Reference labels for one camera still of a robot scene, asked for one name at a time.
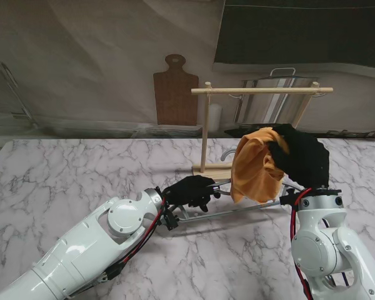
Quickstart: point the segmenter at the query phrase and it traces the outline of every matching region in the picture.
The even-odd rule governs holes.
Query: pot handle
[[[271,73],[269,73],[269,77],[272,77],[273,72],[275,70],[293,70],[293,73],[291,74],[291,76],[293,76],[296,73],[296,69],[293,67],[276,67],[275,69],[272,69]]]

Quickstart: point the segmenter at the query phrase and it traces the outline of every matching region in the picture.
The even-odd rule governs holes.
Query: orange cloth
[[[267,142],[276,141],[289,153],[288,144],[271,127],[242,137],[232,163],[231,196],[235,203],[243,196],[258,202],[274,199],[281,188],[284,173],[275,166]]]

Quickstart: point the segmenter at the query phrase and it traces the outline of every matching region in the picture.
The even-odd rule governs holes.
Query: wooden rack
[[[313,82],[311,87],[254,87],[254,88],[215,88],[211,87],[210,82],[205,83],[204,89],[191,89],[192,94],[205,94],[206,105],[204,107],[204,123],[202,129],[201,144],[201,162],[200,165],[193,165],[193,174],[203,175],[213,178],[215,181],[229,179],[231,177],[232,164],[206,164],[207,154],[207,138],[208,138],[208,122],[209,122],[209,106],[212,94],[305,94],[302,104],[300,105],[292,126],[296,128],[301,120],[311,98],[316,94],[332,93],[331,87],[319,87],[318,82]]]

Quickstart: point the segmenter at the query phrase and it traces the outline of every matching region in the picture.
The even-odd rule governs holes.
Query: cutting board
[[[196,125],[198,118],[198,96],[191,89],[199,87],[196,75],[183,71],[185,57],[170,54],[165,57],[169,68],[154,73],[157,123],[167,125]]]

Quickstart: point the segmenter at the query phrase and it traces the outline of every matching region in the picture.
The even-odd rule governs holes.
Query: black glove
[[[169,204],[199,206],[206,213],[206,204],[211,200],[210,195],[214,195],[215,198],[221,197],[218,192],[214,192],[213,187],[209,187],[213,183],[215,181],[211,178],[200,175],[188,176],[167,187],[162,194]]]
[[[329,151],[315,137],[295,130],[290,124],[273,128],[289,146],[286,154],[277,142],[268,143],[275,165],[305,188],[329,186]]]

